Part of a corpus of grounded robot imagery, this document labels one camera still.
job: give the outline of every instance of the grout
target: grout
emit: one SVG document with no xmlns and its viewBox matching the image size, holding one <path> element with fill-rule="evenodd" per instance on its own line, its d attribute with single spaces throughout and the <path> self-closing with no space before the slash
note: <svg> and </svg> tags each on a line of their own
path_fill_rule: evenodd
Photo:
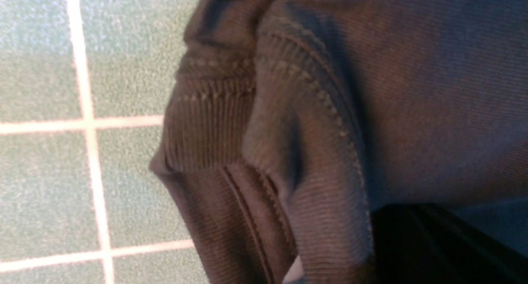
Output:
<svg viewBox="0 0 528 284">
<path fill-rule="evenodd" d="M 110 232 L 108 229 L 108 218 L 106 214 L 106 205 L 104 201 L 104 188 L 102 185 L 101 166 L 99 163 L 99 149 L 97 145 L 97 132 L 95 128 L 87 128 L 86 150 L 88 154 L 88 166 L 90 168 L 90 179 L 92 192 L 94 194 L 94 210 L 96 214 L 96 223 L 99 233 L 99 244 L 102 252 L 102 263 L 104 269 L 104 278 L 106 284 L 114 283 L 113 262 L 110 253 Z"/>
<path fill-rule="evenodd" d="M 183 239 L 181 241 L 172 241 L 165 243 L 158 243 L 152 245 L 134 246 L 126 248 L 116 248 L 111 250 L 112 257 L 122 257 L 146 253 L 156 253 L 171 250 L 189 249 L 193 248 L 194 243 L 192 239 Z"/>
<path fill-rule="evenodd" d="M 85 130 L 87 128 L 133 128 L 160 126 L 162 124 L 162 115 L 96 118 L 91 122 L 77 119 L 64 121 L 0 123 L 0 135 L 76 131 Z"/>
<path fill-rule="evenodd" d="M 86 150 L 90 168 L 91 187 L 94 194 L 94 211 L 96 215 L 99 244 L 101 247 L 104 282 L 105 284 L 114 284 L 115 277 L 113 260 L 110 253 L 110 233 L 108 229 L 106 207 L 104 204 L 104 188 L 102 186 L 101 166 L 97 146 L 97 132 L 94 128 L 94 105 L 91 97 L 80 0 L 66 0 L 66 9 L 68 10 L 70 39 L 73 47 L 73 60 L 77 71 L 79 101 L 81 103 L 82 118 L 85 123 Z"/>
<path fill-rule="evenodd" d="M 191 239 L 181 241 L 157 243 L 143 246 L 131 246 L 124 248 L 115 248 L 110 250 L 111 257 L 134 256 L 138 254 L 157 253 L 164 251 L 173 251 L 193 248 L 194 244 Z M 104 257 L 102 251 L 80 252 L 72 254 L 62 254 L 47 256 L 41 258 L 30 258 L 12 262 L 0 262 L 0 273 L 13 272 L 35 267 L 48 267 L 51 265 L 67 265 L 71 263 L 101 260 Z"/>
</svg>

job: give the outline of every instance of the green tile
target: green tile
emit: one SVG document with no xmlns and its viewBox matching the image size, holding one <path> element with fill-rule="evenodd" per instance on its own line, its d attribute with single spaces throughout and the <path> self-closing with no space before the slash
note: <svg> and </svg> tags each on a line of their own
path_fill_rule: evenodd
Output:
<svg viewBox="0 0 528 284">
<path fill-rule="evenodd" d="M 0 122 L 81 116 L 65 0 L 0 0 Z"/>
<path fill-rule="evenodd" d="M 113 247 L 189 238 L 168 191 L 148 170 L 160 133 L 160 127 L 99 132 L 99 156 Z"/>
<path fill-rule="evenodd" d="M 96 116 L 163 113 L 197 2 L 81 0 Z"/>
<path fill-rule="evenodd" d="M 206 284 L 196 250 L 185 249 L 116 258 L 115 284 Z"/>
<path fill-rule="evenodd" d="M 99 248 L 84 136 L 0 137 L 0 261 Z"/>
<path fill-rule="evenodd" d="M 0 273 L 2 284 L 104 284 L 100 261 Z"/>
</svg>

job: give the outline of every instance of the tile floor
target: tile floor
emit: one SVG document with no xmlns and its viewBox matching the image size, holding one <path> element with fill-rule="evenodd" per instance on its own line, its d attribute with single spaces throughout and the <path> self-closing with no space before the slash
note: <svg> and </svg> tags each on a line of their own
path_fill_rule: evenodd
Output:
<svg viewBox="0 0 528 284">
<path fill-rule="evenodd" d="M 147 170 L 198 0 L 75 1 L 0 0 L 0 283 L 207 283 Z"/>
</svg>

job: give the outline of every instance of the ribbed cuff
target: ribbed cuff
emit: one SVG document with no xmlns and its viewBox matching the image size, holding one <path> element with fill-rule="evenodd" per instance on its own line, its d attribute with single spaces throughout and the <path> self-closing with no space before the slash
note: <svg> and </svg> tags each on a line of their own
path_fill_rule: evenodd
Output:
<svg viewBox="0 0 528 284">
<path fill-rule="evenodd" d="M 253 78 L 179 77 L 160 147 L 167 166 L 186 173 L 239 160 L 254 93 Z"/>
</svg>

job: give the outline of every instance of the ribbed fabric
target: ribbed fabric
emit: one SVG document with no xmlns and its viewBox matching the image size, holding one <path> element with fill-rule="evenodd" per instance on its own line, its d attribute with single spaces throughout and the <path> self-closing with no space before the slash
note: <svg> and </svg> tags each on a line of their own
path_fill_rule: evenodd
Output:
<svg viewBox="0 0 528 284">
<path fill-rule="evenodd" d="M 528 0 L 201 0 L 185 41 L 151 169 L 214 284 L 375 282 L 381 207 L 528 196 Z"/>
</svg>

